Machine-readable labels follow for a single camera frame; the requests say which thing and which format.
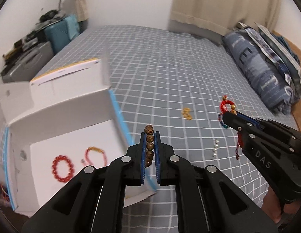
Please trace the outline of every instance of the bed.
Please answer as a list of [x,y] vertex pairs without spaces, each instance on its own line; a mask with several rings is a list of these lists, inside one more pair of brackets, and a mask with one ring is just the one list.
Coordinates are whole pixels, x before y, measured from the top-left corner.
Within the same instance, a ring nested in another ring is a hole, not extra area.
[[[86,30],[60,51],[39,73],[98,57],[108,47],[111,82],[124,119],[136,143],[146,124],[160,132],[163,143],[193,165],[213,164],[257,205],[268,184],[240,153],[237,134],[218,122],[224,94],[237,110],[253,118],[273,119],[297,129],[292,115],[272,114],[249,85],[223,46],[189,34],[138,26],[103,26]],[[182,117],[191,109],[192,120]],[[215,140],[219,140],[213,157]],[[156,180],[154,164],[149,169]],[[178,232],[175,190],[157,193],[124,209],[124,232]]]

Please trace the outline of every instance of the pillow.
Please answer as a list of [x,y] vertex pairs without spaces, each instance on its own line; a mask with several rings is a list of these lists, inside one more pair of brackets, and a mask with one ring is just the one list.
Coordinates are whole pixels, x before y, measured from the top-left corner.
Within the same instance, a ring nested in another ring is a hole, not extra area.
[[264,26],[257,24],[259,33],[276,54],[283,60],[290,71],[295,91],[301,98],[301,68],[292,55],[283,47]]
[[266,107],[274,112],[291,114],[293,89],[282,78],[276,66],[266,61],[266,56],[247,32],[231,32],[223,38],[223,42]]
[[254,43],[260,48],[260,50],[268,59],[266,61],[273,64],[277,68],[282,78],[295,92],[295,87],[292,82],[290,71],[283,63],[283,60],[274,52],[272,48],[270,48],[270,46],[265,42],[263,37],[256,30],[241,22],[239,22],[239,26],[241,27],[241,29],[244,29],[247,32],[249,37],[254,41]]

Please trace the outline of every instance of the gray box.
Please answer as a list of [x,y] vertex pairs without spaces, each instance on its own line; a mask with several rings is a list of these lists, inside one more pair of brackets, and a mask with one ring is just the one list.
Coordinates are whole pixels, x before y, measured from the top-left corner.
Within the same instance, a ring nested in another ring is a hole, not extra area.
[[53,51],[50,42],[40,43],[25,52],[11,70],[2,77],[4,83],[30,81],[51,60]]

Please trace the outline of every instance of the open box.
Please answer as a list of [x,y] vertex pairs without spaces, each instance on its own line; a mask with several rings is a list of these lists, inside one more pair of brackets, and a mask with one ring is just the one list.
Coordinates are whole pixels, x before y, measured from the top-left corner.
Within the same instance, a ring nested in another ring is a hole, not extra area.
[[[72,64],[30,82],[2,84],[0,103],[8,126],[6,181],[12,208],[20,214],[32,216],[65,185],[52,173],[56,156],[67,155],[75,175],[84,168],[88,147],[103,149],[109,165],[133,144],[110,89],[107,59]],[[96,168],[104,166],[99,153],[91,161]],[[59,163],[58,173],[65,176],[67,165]],[[155,187],[150,178],[141,187],[127,187],[125,206],[154,194]]]

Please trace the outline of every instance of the blue tape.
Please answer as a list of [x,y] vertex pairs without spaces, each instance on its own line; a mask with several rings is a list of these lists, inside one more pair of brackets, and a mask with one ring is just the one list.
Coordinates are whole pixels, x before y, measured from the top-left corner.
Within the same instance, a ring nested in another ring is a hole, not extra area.
[[255,119],[253,119],[253,118],[251,118],[249,116],[246,116],[246,115],[244,115],[244,114],[242,114],[240,112],[237,112],[237,116],[241,117],[246,122],[253,124],[257,129],[261,130],[259,122],[256,121]]
[[108,92],[109,92],[109,96],[112,100],[112,105],[114,107],[114,111],[115,111],[118,123],[120,125],[120,128],[121,128],[122,132],[125,135],[127,144],[129,146],[132,146],[132,145],[134,145],[134,142],[133,142],[132,137],[129,134],[129,128],[128,128],[127,124],[125,123],[125,120],[124,120],[123,115],[121,113],[121,109],[119,108],[118,102],[116,100],[116,96],[114,95],[114,92],[113,92],[112,89],[109,89]]
[[7,170],[7,146],[8,146],[8,134],[9,134],[9,128],[6,127],[6,128],[5,128],[4,145],[3,145],[3,150],[2,150],[2,161],[3,161],[3,165],[4,165],[5,181],[6,181],[8,196],[9,196],[9,199],[10,199],[11,208],[12,208],[12,210],[14,211],[14,210],[16,210],[16,207],[15,207],[15,205],[14,205],[14,203],[13,203],[12,195],[11,195],[11,192],[10,192],[9,179],[8,179],[8,170]]
[[[123,115],[122,115],[122,113],[121,113],[121,109],[120,109],[120,107],[119,107],[119,105],[118,105],[118,102],[117,102],[117,100],[116,100],[116,96],[115,96],[115,94],[114,94],[114,92],[113,92],[112,89],[109,89],[108,92],[109,92],[110,99],[112,100],[112,105],[113,105],[113,107],[114,107],[114,111],[115,111],[115,114],[116,114],[116,118],[117,118],[118,123],[119,123],[119,125],[120,125],[120,128],[121,128],[121,130],[122,130],[122,133],[125,135],[127,144],[128,144],[129,146],[132,146],[132,145],[134,145],[133,138],[131,137],[131,135],[130,135],[130,133],[129,133],[129,128],[128,128],[128,126],[127,126],[127,124],[126,124],[126,122],[125,122],[125,120],[124,120],[124,118],[123,118]],[[153,189],[153,191],[156,192],[156,191],[157,191],[156,185],[155,185],[155,183],[151,180],[148,171],[145,171],[145,177],[146,177],[146,180],[148,181],[150,187]]]

